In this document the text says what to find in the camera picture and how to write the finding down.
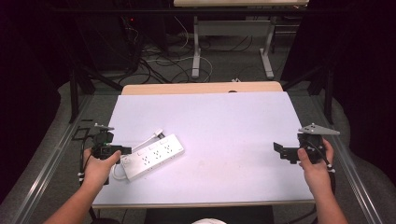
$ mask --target forearm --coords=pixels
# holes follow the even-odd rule
[[[344,216],[338,202],[335,200],[334,195],[330,190],[327,192],[321,192],[318,195],[314,195],[317,204],[317,215],[319,224],[347,223],[347,219]]]
[[[82,223],[98,192],[82,186],[45,223]]]

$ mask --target power strip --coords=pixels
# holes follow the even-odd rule
[[[171,134],[128,156],[122,157],[120,161],[127,178],[133,180],[183,152],[183,146],[178,142],[176,136]]]

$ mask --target table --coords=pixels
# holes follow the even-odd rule
[[[175,0],[176,7],[283,7],[303,6],[308,0]],[[268,52],[276,26],[276,17],[269,21],[198,21],[194,17],[194,58],[192,62],[193,78],[199,76],[201,49],[199,35],[255,35],[266,36],[264,48],[260,49],[262,64],[268,79],[274,79]]]
[[[297,146],[301,127],[277,82],[127,86],[109,126],[114,145],[136,146],[163,128],[185,153],[132,182],[110,176],[94,208],[313,202],[303,170],[273,149]]]

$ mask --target gray floor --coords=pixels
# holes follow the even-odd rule
[[[210,43],[211,49],[232,49],[244,38],[244,36],[209,37],[202,42],[202,46],[204,48],[205,46],[209,46],[208,44]],[[276,52],[270,55],[273,70],[276,74],[275,80],[280,80],[282,66],[286,61],[292,40],[291,35],[280,36],[276,40]],[[248,41],[249,38],[238,48],[243,49],[248,46]],[[262,47],[262,43],[262,38],[254,38],[251,46],[243,51],[212,52],[203,50],[202,57],[205,57],[207,61],[201,60],[201,68],[209,73],[212,71],[210,75],[211,82],[231,81],[231,79],[236,77],[242,81],[266,81],[267,78],[263,73],[262,61],[258,51],[258,48]],[[172,47],[171,50],[189,52],[188,49],[181,49],[180,46]],[[181,58],[187,58],[191,55],[192,52],[190,51]],[[155,59],[157,59],[157,56],[146,57],[147,61]],[[180,67],[186,70],[191,68],[192,60],[180,61],[178,66],[161,66],[155,62],[150,62],[150,64],[159,73],[171,79],[182,72]],[[186,75],[179,75],[175,78],[175,82],[186,80],[186,77]],[[136,84],[145,78],[144,76],[128,77],[121,84]],[[202,75],[194,81],[208,81],[205,72],[203,71]],[[65,84],[59,89],[62,95],[62,102],[56,118],[18,183],[1,204],[1,223],[42,223],[78,188],[76,173],[78,172],[78,150],[80,142],[70,141],[67,137],[74,132],[77,126],[91,127],[94,122],[108,123],[117,100],[117,95],[119,94],[119,92],[111,90],[101,82],[94,81],[94,83],[97,87],[97,92],[93,96],[80,96],[80,117],[71,125],[68,124],[71,113],[68,84]],[[322,97],[308,96],[305,90],[306,86],[306,83],[301,83],[289,91],[290,99],[295,106],[300,122],[302,125],[311,122],[327,125],[326,121],[323,120],[320,107],[315,107],[318,102],[321,102]],[[347,146],[349,141],[349,126],[343,109],[337,102],[333,104],[332,114],[334,117],[334,129],[342,133],[336,141],[341,143],[341,146]],[[83,121],[84,119],[92,119],[92,121]],[[373,203],[376,208],[370,214],[378,213],[383,223],[392,223],[392,221],[396,220],[396,216],[394,215],[396,189],[394,185],[373,165],[356,158],[350,152],[347,152],[347,154],[352,157],[354,167],[364,184],[364,189],[367,189],[367,193],[371,196],[369,198],[371,199],[370,203]],[[338,158],[340,155],[336,156],[336,161],[334,162],[336,168],[340,171],[347,169],[340,164],[340,158]],[[43,168],[46,166],[51,168],[49,172],[44,171]],[[44,179],[48,179],[48,182],[40,181],[40,179],[43,179],[40,177],[46,177]],[[34,186],[41,186],[42,189],[34,188]],[[336,197],[345,211],[349,222],[374,223],[367,221],[367,217],[370,214],[363,212],[361,209],[364,205],[368,207],[371,207],[371,205],[364,204],[367,201],[362,202],[357,200],[356,194],[359,192],[351,186],[353,186],[353,181],[351,182],[344,175],[344,172],[337,172]],[[313,204],[304,203],[274,205],[276,223],[284,223],[299,217],[310,211],[312,207]],[[102,217],[112,217],[119,221],[124,217],[124,223],[139,224],[144,222],[146,210],[130,209],[127,212],[126,210],[104,210],[101,211],[101,214]],[[307,218],[299,223],[310,223],[313,218]],[[90,219],[87,216],[85,223],[89,222]]]

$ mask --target white desk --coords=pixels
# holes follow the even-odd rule
[[[308,0],[175,0],[176,7],[276,7],[303,6]],[[198,21],[194,17],[194,59],[191,76],[198,78],[201,49],[199,35],[255,35],[266,36],[260,49],[262,64],[268,79],[274,78],[268,52],[276,26],[276,17],[270,21]]]
[[[258,84],[252,83],[253,89]],[[183,92],[204,85],[165,87],[187,86]],[[237,83],[227,85],[238,90]],[[152,89],[129,86],[126,92],[145,86]],[[245,89],[248,83],[240,86]],[[185,153],[132,182],[111,176],[93,207],[312,203],[301,167],[281,160],[273,149],[274,141],[298,146],[301,125],[287,93],[274,91],[273,85],[272,90],[119,96],[109,123],[115,127],[114,145],[133,147],[163,128],[165,135],[177,136]]]

